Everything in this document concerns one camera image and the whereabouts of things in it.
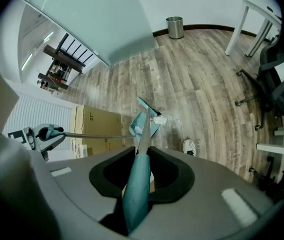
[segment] black office chair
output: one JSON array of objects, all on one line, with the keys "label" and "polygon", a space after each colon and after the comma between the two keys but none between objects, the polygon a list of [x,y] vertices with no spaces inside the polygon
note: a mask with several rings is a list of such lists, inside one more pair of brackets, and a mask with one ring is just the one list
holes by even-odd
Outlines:
[{"label": "black office chair", "polygon": [[235,101],[235,105],[240,106],[245,102],[260,99],[262,121],[255,126],[256,131],[264,127],[266,112],[275,109],[277,115],[284,116],[284,81],[281,82],[275,70],[276,66],[284,63],[284,52],[279,46],[278,38],[275,43],[262,49],[260,56],[261,66],[256,79],[249,75],[244,69],[236,72],[238,76],[243,73],[258,91],[257,95]]}]

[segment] shoe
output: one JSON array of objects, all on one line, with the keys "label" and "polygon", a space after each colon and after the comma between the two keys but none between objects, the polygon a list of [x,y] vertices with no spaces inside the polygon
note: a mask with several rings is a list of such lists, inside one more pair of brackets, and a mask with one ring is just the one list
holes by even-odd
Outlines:
[{"label": "shoe", "polygon": [[184,140],[183,152],[185,154],[188,154],[188,155],[191,155],[191,156],[195,156],[196,155],[195,143],[192,140],[190,140],[189,138]]}]

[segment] metal trash can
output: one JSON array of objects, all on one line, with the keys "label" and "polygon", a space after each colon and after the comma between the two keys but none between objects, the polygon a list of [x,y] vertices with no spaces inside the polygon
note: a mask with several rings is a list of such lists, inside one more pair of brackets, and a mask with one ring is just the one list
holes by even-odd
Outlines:
[{"label": "metal trash can", "polygon": [[172,39],[180,39],[184,37],[184,27],[182,17],[169,17],[166,19],[168,36]]}]

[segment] frosted glass panel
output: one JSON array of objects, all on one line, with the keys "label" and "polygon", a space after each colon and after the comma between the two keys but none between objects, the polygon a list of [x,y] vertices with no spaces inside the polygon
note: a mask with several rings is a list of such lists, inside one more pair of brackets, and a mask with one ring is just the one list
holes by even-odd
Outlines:
[{"label": "frosted glass panel", "polygon": [[26,0],[108,65],[155,48],[139,0]]}]

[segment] cardboard box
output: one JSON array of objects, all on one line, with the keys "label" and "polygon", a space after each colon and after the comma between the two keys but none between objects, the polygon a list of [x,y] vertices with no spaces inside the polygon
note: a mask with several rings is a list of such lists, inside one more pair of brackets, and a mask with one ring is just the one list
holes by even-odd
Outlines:
[{"label": "cardboard box", "polygon": [[[84,135],[121,136],[121,115],[89,106],[72,109],[71,132]],[[103,154],[123,147],[122,139],[71,138],[77,157]]]}]

